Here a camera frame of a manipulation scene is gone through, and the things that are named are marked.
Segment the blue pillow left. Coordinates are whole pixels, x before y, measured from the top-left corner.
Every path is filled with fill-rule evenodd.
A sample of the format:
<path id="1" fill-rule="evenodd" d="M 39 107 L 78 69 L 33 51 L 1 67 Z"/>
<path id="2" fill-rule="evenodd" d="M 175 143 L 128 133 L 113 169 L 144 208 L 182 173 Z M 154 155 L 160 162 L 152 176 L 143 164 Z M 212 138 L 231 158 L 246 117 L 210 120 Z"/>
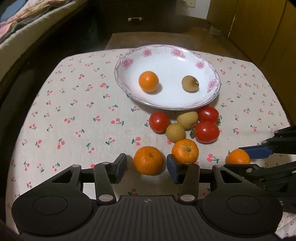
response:
<path id="1" fill-rule="evenodd" d="M 0 20 L 5 21 L 16 14 L 26 3 L 26 0 L 6 0 L 1 3 Z"/>

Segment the dark low wooden table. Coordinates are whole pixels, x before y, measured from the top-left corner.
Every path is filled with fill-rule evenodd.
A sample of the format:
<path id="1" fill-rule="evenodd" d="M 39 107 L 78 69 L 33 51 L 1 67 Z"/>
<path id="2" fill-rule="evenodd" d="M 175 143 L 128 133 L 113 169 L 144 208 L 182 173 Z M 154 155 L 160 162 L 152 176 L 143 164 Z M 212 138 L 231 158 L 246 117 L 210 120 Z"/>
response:
<path id="1" fill-rule="evenodd" d="M 250 59 L 214 28 L 206 30 L 193 27 L 183 34 L 165 32 L 123 32 L 114 33 L 106 49 L 136 48 L 152 44 L 167 44 L 188 50 L 211 53 L 244 61 Z"/>

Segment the dark wooden dresser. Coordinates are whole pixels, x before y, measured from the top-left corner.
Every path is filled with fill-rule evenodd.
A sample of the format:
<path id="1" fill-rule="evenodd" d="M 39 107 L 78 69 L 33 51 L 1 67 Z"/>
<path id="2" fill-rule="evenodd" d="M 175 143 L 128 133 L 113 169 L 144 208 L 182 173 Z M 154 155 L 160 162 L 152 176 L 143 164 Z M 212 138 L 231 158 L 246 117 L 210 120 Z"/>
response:
<path id="1" fill-rule="evenodd" d="M 99 39 L 122 32 L 183 33 L 207 20 L 176 13 L 179 1 L 90 1 L 90 30 Z"/>

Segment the yellow longan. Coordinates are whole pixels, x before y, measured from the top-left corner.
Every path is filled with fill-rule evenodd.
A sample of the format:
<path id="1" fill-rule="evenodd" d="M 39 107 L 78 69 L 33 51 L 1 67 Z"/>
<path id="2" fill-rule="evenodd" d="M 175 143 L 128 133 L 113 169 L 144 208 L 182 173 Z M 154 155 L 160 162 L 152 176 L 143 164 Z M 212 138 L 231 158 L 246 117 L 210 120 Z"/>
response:
<path id="1" fill-rule="evenodd" d="M 166 129 L 166 137 L 171 142 L 175 143 L 186 138 L 184 127 L 179 123 L 172 123 Z"/>
<path id="2" fill-rule="evenodd" d="M 181 124 L 186 131 L 190 130 L 198 122 L 196 111 L 182 113 L 177 117 L 177 123 Z"/>

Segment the pink floral blanket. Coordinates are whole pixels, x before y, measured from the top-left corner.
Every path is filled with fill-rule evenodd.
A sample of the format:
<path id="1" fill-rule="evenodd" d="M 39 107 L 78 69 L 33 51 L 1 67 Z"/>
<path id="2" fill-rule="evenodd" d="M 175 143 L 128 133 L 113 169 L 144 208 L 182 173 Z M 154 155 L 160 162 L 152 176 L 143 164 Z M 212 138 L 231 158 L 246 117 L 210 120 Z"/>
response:
<path id="1" fill-rule="evenodd" d="M 27 1 L 18 11 L 5 20 L 1 20 L 1 41 L 12 34 L 13 28 L 22 23 L 26 25 L 39 18 L 51 8 L 58 8 L 69 1 Z"/>

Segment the red tomato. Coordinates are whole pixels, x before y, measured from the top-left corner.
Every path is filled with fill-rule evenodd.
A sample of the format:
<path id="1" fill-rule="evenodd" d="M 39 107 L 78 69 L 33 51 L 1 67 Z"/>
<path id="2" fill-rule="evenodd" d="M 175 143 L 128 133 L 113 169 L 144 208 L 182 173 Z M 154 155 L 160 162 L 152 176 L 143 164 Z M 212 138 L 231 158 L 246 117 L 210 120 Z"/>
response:
<path id="1" fill-rule="evenodd" d="M 199 121 L 209 121 L 211 123 L 217 123 L 218 121 L 218 111 L 209 105 L 198 108 L 196 112 L 198 114 Z"/>
<path id="2" fill-rule="evenodd" d="M 190 137 L 202 144 L 215 142 L 220 135 L 220 130 L 214 123 L 201 121 L 190 132 Z"/>
<path id="3" fill-rule="evenodd" d="M 149 117 L 149 126 L 155 133 L 163 133 L 169 124 L 169 116 L 164 112 L 157 111 Z"/>

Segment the white wall socket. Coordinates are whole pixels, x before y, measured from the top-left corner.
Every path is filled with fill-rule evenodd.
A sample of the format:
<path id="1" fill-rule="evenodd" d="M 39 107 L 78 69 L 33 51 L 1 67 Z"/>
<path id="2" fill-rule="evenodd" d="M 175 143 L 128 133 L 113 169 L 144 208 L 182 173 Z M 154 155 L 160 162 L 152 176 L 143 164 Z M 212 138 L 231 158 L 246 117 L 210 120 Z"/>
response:
<path id="1" fill-rule="evenodd" d="M 196 6 L 196 0 L 186 0 L 186 3 L 189 8 L 195 8 Z"/>

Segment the white floral plate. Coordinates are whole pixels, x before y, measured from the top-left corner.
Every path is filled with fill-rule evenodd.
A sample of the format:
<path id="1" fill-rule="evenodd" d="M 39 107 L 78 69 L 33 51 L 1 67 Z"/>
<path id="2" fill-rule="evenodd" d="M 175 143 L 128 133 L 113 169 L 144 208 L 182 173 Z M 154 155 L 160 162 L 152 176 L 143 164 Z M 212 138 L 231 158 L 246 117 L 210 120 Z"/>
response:
<path id="1" fill-rule="evenodd" d="M 145 71 L 154 72 L 159 87 L 146 93 L 138 84 Z M 182 79 L 191 75 L 199 82 L 197 92 L 187 92 Z M 172 45 L 147 45 L 125 53 L 116 63 L 114 76 L 118 86 L 131 99 L 165 110 L 196 109 L 209 104 L 220 92 L 217 70 L 198 52 Z"/>

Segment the orange mandarin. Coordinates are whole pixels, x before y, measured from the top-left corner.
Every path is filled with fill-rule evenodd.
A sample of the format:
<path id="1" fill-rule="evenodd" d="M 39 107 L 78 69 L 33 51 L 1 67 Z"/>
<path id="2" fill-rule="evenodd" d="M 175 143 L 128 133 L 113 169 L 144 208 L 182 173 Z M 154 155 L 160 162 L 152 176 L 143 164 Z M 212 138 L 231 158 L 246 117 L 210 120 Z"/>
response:
<path id="1" fill-rule="evenodd" d="M 199 156 L 199 149 L 192 140 L 183 139 L 174 144 L 171 154 L 181 164 L 195 163 Z"/>
<path id="2" fill-rule="evenodd" d="M 225 164 L 250 164 L 250 157 L 244 150 L 235 149 L 227 155 Z"/>
<path id="3" fill-rule="evenodd" d="M 136 170 L 143 175 L 157 175 L 163 168 L 164 158 L 157 148 L 144 146 L 135 153 L 133 164 Z"/>
<path id="4" fill-rule="evenodd" d="M 138 84 L 143 91 L 151 93 L 157 90 L 159 78 L 154 72 L 145 71 L 139 76 Z"/>

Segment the brown wooden cabinet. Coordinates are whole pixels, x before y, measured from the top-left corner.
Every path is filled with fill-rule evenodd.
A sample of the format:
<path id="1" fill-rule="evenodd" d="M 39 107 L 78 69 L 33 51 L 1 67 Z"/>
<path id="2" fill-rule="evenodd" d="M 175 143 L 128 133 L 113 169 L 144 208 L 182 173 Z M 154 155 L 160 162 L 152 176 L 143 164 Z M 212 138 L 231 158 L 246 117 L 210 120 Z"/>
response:
<path id="1" fill-rule="evenodd" d="M 211 1 L 207 20 L 259 67 L 295 123 L 295 1 Z"/>

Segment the brown longan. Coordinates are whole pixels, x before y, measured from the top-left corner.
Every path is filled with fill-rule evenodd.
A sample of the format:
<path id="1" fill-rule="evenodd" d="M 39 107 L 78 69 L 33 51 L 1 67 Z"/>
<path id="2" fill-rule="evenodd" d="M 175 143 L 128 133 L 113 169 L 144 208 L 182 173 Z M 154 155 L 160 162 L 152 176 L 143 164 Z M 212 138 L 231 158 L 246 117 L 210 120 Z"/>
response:
<path id="1" fill-rule="evenodd" d="M 199 82 L 195 77 L 187 75 L 182 79 L 182 87 L 187 92 L 197 92 L 199 90 Z"/>

